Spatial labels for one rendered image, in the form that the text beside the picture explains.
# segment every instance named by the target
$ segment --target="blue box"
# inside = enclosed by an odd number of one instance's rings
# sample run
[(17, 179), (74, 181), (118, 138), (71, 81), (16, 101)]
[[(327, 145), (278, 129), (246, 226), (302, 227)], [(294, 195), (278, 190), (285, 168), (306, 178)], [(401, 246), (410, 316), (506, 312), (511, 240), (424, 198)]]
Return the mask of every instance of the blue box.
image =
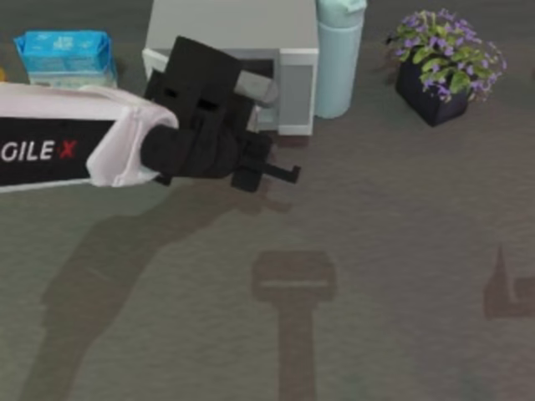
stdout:
[[(111, 38), (106, 32), (28, 31), (14, 42), (30, 82), (39, 77), (53, 80), (50, 85), (56, 87), (95, 82), (115, 86), (117, 73)], [(69, 79), (69, 84), (62, 85), (62, 79)]]

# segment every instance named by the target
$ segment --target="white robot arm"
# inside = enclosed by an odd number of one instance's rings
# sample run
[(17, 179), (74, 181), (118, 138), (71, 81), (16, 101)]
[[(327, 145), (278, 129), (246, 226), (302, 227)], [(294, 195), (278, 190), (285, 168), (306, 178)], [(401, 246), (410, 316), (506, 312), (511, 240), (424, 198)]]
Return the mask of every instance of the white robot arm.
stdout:
[(250, 192), (262, 174), (297, 182), (299, 168), (269, 165), (271, 139), (248, 130), (255, 102), (240, 94), (244, 79), (255, 77), (238, 60), (179, 37), (165, 72), (152, 74), (146, 99), (96, 86), (1, 83), (0, 192), (169, 185), (181, 176), (233, 175), (232, 185)]

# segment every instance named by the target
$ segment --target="black flower pot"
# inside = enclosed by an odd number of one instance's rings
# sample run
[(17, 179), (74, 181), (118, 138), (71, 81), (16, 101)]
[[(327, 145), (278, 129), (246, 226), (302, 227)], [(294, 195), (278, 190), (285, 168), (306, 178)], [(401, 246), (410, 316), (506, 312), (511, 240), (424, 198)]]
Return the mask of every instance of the black flower pot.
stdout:
[(422, 64), (414, 64), (411, 58), (401, 64), (395, 84), (396, 92), (431, 127), (463, 115), (468, 108), (470, 94), (462, 91), (453, 94), (449, 102), (444, 102), (440, 100), (436, 88), (431, 87), (424, 92), (424, 84), (420, 81)]

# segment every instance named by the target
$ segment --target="gray tabletop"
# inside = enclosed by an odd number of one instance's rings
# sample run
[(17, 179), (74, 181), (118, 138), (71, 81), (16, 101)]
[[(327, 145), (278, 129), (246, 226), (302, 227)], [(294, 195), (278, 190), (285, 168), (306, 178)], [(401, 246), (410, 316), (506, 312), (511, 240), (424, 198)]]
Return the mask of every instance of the gray tabletop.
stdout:
[(318, 47), (314, 0), (155, 0), (146, 46), (186, 36), (215, 48)]

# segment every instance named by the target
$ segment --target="logo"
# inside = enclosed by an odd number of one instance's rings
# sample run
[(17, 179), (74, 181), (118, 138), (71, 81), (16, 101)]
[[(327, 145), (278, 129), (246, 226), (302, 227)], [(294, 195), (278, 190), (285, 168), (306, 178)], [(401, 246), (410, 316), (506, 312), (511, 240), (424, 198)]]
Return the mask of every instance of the logo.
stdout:
[(73, 159), (76, 144), (76, 140), (63, 140), (58, 145), (55, 140), (11, 141), (5, 143), (0, 149), (0, 160), (4, 163), (51, 160), (54, 157), (54, 151), (60, 159)]

